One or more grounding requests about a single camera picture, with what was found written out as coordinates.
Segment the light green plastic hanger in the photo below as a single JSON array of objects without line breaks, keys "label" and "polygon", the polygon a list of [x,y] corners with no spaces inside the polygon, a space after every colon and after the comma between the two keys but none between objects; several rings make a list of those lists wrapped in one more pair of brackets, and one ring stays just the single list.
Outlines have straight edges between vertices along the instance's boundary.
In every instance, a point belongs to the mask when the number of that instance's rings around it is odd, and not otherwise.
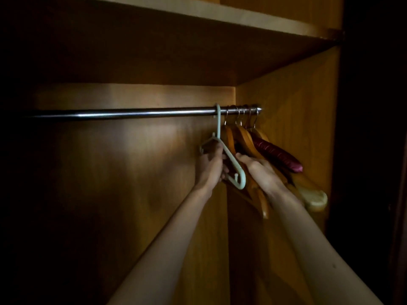
[{"label": "light green plastic hanger", "polygon": [[206,140],[204,143],[201,144],[200,146],[200,151],[203,154],[204,150],[202,149],[202,146],[207,144],[208,142],[210,142],[211,140],[216,140],[219,143],[222,144],[223,149],[225,150],[225,153],[227,155],[227,157],[229,157],[231,163],[233,164],[234,168],[236,169],[237,173],[234,174],[234,178],[232,178],[229,174],[227,174],[227,179],[234,185],[236,186],[238,189],[243,189],[245,188],[246,185],[246,174],[243,171],[242,167],[239,165],[239,163],[237,162],[237,160],[235,159],[235,157],[232,155],[232,153],[230,153],[229,149],[227,148],[227,146],[223,143],[223,141],[221,140],[221,107],[216,104],[216,109],[218,111],[218,128],[217,128],[217,133],[215,135],[215,133],[212,133],[212,137],[209,138],[208,140]]}]

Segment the right hand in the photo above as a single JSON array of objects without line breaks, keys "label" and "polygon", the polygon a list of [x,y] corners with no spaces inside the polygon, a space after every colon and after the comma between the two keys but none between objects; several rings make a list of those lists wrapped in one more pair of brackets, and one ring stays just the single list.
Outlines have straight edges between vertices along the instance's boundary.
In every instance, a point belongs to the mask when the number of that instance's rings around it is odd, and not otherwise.
[{"label": "right hand", "polygon": [[267,160],[254,159],[240,153],[236,153],[236,158],[247,166],[253,179],[270,198],[287,191]]}]

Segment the wooden hanger bar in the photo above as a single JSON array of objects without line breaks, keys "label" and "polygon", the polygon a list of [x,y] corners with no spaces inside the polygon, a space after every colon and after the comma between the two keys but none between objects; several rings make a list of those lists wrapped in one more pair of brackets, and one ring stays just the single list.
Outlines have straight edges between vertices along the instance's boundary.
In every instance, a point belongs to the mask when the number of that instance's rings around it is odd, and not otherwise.
[{"label": "wooden hanger bar", "polygon": [[[250,110],[256,113],[256,107],[221,107],[221,115],[236,115]],[[216,107],[182,107],[182,108],[143,108],[143,109],[101,109],[101,110],[36,110],[18,114],[11,113],[9,117],[17,117],[30,120],[53,120],[53,121],[85,121],[99,119],[138,119],[149,117],[188,117],[216,115]]]}]

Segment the wardrobe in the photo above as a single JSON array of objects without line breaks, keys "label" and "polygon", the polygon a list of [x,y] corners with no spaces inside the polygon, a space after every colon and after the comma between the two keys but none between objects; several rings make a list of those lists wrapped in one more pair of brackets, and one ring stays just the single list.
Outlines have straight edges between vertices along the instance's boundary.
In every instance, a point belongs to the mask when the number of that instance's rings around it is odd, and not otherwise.
[{"label": "wardrobe", "polygon": [[[210,116],[24,112],[253,105],[330,198],[343,0],[2,0],[8,303],[105,304],[191,189]],[[324,231],[329,208],[312,213]],[[313,304],[278,218],[219,184],[173,304]]]}]

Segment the left hand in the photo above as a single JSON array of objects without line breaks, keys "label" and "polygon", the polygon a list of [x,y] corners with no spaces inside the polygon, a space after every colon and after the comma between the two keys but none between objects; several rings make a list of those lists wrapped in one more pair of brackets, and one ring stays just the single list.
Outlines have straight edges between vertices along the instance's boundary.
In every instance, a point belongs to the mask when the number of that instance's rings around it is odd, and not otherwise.
[{"label": "left hand", "polygon": [[220,143],[213,153],[201,155],[195,166],[195,188],[204,188],[212,192],[215,185],[225,178],[229,169],[223,164],[226,155]]}]

